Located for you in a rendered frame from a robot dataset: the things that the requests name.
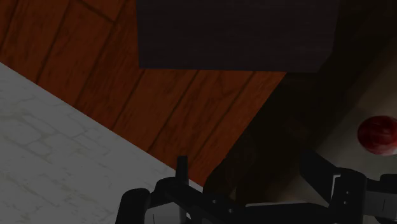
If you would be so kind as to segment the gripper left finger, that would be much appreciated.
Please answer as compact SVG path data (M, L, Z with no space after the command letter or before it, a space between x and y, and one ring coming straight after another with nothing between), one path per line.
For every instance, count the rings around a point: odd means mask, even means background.
M172 202L190 215L183 224L244 224L243 207L226 197L201 193L187 181L188 157L179 156L174 177L157 181L152 192L135 188L122 195L115 224L145 224L148 209Z

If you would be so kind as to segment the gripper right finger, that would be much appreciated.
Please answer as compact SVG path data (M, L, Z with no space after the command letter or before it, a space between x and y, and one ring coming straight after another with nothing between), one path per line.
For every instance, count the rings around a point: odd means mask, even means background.
M397 224L397 174L373 180L307 150L300 157L300 175L328 203L305 204L310 224L363 224L365 216Z

